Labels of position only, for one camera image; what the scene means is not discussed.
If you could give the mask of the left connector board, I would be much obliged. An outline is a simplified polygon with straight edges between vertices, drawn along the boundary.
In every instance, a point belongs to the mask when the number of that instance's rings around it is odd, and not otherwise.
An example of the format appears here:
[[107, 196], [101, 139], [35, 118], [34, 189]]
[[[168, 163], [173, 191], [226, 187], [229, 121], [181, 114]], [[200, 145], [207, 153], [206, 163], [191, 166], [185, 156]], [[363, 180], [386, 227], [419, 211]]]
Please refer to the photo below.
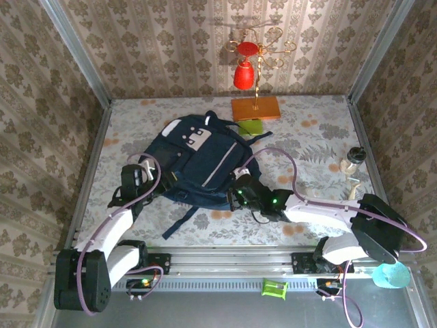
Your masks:
[[156, 287], [158, 282], [158, 278], [141, 278], [127, 281], [126, 294], [129, 296], [131, 301], [142, 301]]

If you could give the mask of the table side rail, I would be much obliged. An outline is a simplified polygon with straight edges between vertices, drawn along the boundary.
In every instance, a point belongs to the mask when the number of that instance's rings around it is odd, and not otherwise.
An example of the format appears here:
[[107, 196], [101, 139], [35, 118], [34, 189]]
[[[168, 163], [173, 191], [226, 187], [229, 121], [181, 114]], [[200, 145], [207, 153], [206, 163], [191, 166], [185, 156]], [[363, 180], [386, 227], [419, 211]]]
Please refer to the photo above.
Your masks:
[[89, 194], [91, 192], [91, 187], [98, 166], [98, 160], [100, 158], [100, 153], [102, 151], [105, 135], [109, 127], [111, 114], [112, 114], [111, 107], [108, 107], [103, 111], [102, 120], [100, 122], [98, 133], [96, 135], [94, 146], [92, 148], [92, 152], [89, 158], [89, 163], [87, 165], [87, 170], [85, 172], [84, 180], [81, 185], [79, 198], [76, 203], [76, 207], [74, 209], [72, 221], [68, 230], [66, 242], [64, 244], [65, 248], [70, 248], [74, 244], [76, 240], [76, 234], [80, 231], [81, 224], [85, 215], [87, 202], [89, 199]]
[[348, 102], [350, 115], [356, 129], [361, 147], [366, 151], [365, 166], [369, 170], [369, 178], [376, 194], [365, 193], [350, 207], [351, 231], [358, 245], [366, 254], [380, 251], [384, 254], [395, 253], [401, 249], [406, 222], [387, 203], [382, 182], [376, 169], [375, 159], [366, 136], [363, 121], [355, 104]]

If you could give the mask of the right table side rail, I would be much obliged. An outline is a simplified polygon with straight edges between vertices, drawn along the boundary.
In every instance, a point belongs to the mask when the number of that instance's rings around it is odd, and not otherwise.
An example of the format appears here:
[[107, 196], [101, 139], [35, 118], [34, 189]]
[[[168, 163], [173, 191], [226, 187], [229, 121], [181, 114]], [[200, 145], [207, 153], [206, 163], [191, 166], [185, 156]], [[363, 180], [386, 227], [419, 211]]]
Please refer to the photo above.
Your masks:
[[361, 147], [366, 151], [365, 166], [369, 170], [369, 178], [376, 194], [365, 193], [350, 207], [351, 231], [358, 245], [366, 254], [380, 251], [384, 254], [395, 253], [401, 249], [406, 222], [387, 203], [382, 182], [376, 169], [375, 159], [366, 136], [363, 121], [355, 104], [348, 102], [350, 115], [356, 129]]

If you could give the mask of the left metal frame post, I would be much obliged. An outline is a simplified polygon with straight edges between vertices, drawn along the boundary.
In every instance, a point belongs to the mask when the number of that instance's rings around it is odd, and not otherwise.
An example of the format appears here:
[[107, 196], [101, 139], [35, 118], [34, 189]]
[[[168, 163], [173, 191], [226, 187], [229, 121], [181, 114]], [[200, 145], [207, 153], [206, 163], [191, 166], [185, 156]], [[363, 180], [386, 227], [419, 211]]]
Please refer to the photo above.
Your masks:
[[107, 110], [111, 104], [111, 96], [107, 92], [91, 57], [87, 54], [87, 51], [79, 38], [79, 34], [74, 30], [66, 12], [58, 0], [40, 0], [40, 2], [55, 28], [58, 30], [59, 35], [73, 56], [102, 108]]

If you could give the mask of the red hanging cup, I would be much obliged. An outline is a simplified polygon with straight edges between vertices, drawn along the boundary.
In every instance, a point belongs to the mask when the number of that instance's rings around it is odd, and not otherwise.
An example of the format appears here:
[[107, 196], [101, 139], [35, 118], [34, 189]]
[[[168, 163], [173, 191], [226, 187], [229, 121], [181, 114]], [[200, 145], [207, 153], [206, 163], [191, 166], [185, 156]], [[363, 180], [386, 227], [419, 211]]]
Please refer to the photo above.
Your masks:
[[237, 52], [245, 57], [250, 57], [257, 55], [259, 52], [259, 47], [253, 42], [241, 42], [237, 48]]
[[234, 86], [239, 90], [249, 90], [253, 87], [255, 73], [250, 62], [240, 64], [234, 74]]

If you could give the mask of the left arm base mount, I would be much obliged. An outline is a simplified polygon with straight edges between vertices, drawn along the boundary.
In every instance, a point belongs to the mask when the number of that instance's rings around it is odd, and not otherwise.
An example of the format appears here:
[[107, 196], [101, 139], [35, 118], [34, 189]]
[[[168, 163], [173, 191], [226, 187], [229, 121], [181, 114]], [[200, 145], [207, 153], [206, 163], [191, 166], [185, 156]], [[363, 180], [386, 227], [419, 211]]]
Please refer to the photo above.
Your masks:
[[163, 268], [164, 274], [168, 275], [171, 268], [171, 254], [166, 253], [151, 253], [144, 259], [140, 260], [135, 269], [142, 269], [149, 266], [160, 266]]

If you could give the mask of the right connector board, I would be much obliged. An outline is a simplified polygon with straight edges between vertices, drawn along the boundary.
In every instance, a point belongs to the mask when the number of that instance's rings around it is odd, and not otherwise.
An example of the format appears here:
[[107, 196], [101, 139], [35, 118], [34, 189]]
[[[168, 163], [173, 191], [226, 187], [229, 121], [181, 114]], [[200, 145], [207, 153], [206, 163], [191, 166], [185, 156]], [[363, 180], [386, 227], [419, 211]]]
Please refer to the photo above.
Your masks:
[[343, 281], [340, 279], [317, 279], [316, 294], [321, 296], [323, 300], [330, 299], [335, 301], [336, 299], [343, 298]]

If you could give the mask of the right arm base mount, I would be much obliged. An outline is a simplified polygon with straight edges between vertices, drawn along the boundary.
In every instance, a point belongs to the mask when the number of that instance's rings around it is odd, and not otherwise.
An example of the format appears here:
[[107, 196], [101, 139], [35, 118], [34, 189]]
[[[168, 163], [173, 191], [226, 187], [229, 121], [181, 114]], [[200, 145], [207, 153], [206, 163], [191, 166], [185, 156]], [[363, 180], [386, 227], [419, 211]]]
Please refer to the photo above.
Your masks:
[[291, 259], [294, 274], [340, 273], [346, 267], [346, 262], [333, 264], [310, 252], [292, 253]]

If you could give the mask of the green packet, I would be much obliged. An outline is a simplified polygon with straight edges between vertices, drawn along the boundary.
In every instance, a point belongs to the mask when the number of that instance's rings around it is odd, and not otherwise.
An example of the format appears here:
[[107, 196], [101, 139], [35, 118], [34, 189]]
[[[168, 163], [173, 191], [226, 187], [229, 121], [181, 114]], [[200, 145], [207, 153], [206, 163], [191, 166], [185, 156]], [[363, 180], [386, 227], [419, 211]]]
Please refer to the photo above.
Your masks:
[[263, 279], [261, 295], [267, 297], [276, 297], [282, 300], [286, 300], [286, 294], [288, 290], [288, 282], [278, 282], [271, 279]]

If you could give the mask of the left table side rail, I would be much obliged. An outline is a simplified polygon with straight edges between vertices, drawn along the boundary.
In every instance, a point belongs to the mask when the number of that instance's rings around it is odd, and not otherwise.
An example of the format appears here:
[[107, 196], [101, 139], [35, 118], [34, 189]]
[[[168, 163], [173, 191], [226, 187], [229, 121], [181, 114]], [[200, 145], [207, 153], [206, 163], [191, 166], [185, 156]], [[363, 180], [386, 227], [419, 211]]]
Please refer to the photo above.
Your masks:
[[76, 234], [80, 231], [81, 224], [85, 215], [87, 202], [89, 199], [89, 194], [91, 192], [91, 187], [98, 166], [98, 160], [100, 158], [100, 153], [102, 151], [105, 135], [109, 127], [111, 114], [112, 114], [111, 107], [108, 107], [103, 111], [102, 120], [100, 122], [98, 133], [96, 135], [94, 146], [92, 148], [92, 152], [89, 158], [89, 163], [87, 165], [87, 170], [85, 172], [84, 180], [81, 185], [79, 198], [76, 203], [76, 207], [74, 209], [72, 221], [68, 230], [66, 242], [64, 244], [65, 248], [70, 248], [74, 244], [76, 240]]

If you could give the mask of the metal frame post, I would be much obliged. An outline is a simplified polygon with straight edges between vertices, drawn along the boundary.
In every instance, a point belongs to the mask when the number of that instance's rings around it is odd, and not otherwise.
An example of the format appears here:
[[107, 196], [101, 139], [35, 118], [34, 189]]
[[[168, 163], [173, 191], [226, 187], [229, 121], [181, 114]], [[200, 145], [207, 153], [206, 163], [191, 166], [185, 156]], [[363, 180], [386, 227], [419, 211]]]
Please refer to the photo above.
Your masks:
[[350, 89], [348, 99], [351, 103], [357, 103], [363, 95], [414, 2], [415, 0], [395, 0], [390, 14], [386, 18], [367, 59]]
[[91, 57], [87, 54], [87, 51], [79, 38], [79, 34], [74, 30], [66, 12], [58, 0], [40, 0], [40, 2], [55, 28], [58, 30], [59, 35], [73, 56], [102, 108], [107, 110], [111, 104], [111, 96], [107, 92]]

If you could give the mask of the connector board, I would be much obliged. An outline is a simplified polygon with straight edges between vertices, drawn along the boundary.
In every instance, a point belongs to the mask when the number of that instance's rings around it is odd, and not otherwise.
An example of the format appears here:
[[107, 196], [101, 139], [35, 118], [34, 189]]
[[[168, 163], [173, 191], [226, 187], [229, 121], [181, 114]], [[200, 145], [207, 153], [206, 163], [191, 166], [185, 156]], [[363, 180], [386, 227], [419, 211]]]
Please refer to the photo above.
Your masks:
[[340, 279], [317, 279], [316, 294], [321, 296], [323, 300], [330, 299], [335, 301], [336, 299], [343, 298], [343, 281]]
[[127, 281], [126, 294], [129, 296], [131, 301], [142, 301], [156, 287], [158, 282], [158, 278], [141, 278]]

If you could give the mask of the navy blue backpack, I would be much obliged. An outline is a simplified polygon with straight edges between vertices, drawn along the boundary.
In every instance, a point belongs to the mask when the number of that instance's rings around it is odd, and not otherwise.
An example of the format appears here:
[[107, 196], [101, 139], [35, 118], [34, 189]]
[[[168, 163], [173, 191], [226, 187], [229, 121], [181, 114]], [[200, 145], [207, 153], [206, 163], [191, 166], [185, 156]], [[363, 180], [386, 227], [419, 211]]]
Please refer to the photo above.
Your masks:
[[163, 197], [190, 206], [183, 218], [163, 233], [164, 239], [200, 208], [231, 210], [228, 193], [236, 169], [245, 166], [253, 177], [261, 176], [251, 146], [272, 133], [245, 139], [233, 126], [235, 122], [222, 120], [213, 111], [186, 115], [168, 123], [146, 148], [145, 153], [158, 161], [162, 173], [175, 177]]

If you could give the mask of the light green box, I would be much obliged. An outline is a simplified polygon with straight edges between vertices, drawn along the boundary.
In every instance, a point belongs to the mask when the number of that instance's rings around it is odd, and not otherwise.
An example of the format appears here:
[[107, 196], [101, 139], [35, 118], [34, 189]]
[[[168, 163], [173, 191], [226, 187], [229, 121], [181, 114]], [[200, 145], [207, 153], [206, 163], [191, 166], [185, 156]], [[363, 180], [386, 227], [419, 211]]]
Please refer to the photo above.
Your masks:
[[242, 136], [258, 136], [264, 131], [263, 123], [259, 119], [238, 122], [238, 133]]

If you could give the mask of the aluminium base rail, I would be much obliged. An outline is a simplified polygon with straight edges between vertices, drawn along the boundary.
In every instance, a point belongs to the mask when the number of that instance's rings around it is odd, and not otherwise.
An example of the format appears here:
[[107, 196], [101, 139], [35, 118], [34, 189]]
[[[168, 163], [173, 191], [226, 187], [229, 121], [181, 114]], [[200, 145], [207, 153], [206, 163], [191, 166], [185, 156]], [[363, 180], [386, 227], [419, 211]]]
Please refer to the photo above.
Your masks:
[[203, 246], [149, 247], [149, 254], [170, 254], [167, 278], [292, 277], [292, 254], [314, 252], [312, 247]]

